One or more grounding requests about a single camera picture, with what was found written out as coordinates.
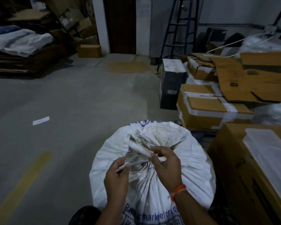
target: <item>red wrist thread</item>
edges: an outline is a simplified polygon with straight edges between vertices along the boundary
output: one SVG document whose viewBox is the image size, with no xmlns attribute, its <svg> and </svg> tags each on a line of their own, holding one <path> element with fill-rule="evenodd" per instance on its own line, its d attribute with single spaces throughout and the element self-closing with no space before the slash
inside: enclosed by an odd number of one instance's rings
<svg viewBox="0 0 281 225">
<path fill-rule="evenodd" d="M 174 197 L 177 195 L 177 193 L 180 192 L 181 190 L 185 190 L 185 189 L 186 189 L 186 185 L 178 185 L 176 187 L 175 191 L 170 194 L 172 201 L 175 202 Z"/>
</svg>

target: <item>forearm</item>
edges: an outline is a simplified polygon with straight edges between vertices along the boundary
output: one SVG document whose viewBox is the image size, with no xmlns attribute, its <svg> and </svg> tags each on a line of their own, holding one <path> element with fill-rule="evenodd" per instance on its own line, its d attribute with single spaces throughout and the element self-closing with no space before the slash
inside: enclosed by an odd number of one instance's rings
<svg viewBox="0 0 281 225">
<path fill-rule="evenodd" d="M 217 224 L 186 190 L 175 196 L 175 203 L 185 225 Z"/>
<path fill-rule="evenodd" d="M 101 213 L 96 225 L 120 224 L 124 206 L 118 202 L 109 202 Z"/>
</svg>

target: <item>left hand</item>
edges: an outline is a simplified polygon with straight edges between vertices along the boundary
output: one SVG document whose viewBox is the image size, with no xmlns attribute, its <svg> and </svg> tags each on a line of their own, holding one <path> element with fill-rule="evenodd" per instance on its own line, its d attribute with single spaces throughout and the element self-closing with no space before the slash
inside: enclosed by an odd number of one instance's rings
<svg viewBox="0 0 281 225">
<path fill-rule="evenodd" d="M 125 166 L 123 170 L 118 172 L 116 172 L 116 169 L 124 165 L 125 160 L 125 157 L 115 160 L 109 167 L 104 179 L 107 203 L 120 205 L 123 208 L 128 193 L 130 167 Z"/>
</svg>

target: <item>dark brown door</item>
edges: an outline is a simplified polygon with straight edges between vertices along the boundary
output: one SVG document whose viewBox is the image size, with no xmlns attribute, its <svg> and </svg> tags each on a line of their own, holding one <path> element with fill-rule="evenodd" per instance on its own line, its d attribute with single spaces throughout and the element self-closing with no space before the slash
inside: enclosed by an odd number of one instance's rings
<svg viewBox="0 0 281 225">
<path fill-rule="evenodd" d="M 110 52 L 118 54 L 135 54 L 135 0 L 104 0 L 104 8 Z"/>
</svg>

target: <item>gray floor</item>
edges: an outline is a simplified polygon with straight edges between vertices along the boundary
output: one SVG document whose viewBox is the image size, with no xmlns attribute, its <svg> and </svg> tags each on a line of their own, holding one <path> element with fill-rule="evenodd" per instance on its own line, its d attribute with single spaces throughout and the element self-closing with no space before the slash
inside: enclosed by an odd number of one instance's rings
<svg viewBox="0 0 281 225">
<path fill-rule="evenodd" d="M 88 175 L 109 136 L 131 122 L 178 118 L 159 109 L 153 71 L 109 73 L 105 62 L 74 55 L 42 79 L 0 79 L 0 205 L 42 152 L 53 153 L 8 224 L 68 224 L 92 204 Z"/>
</svg>

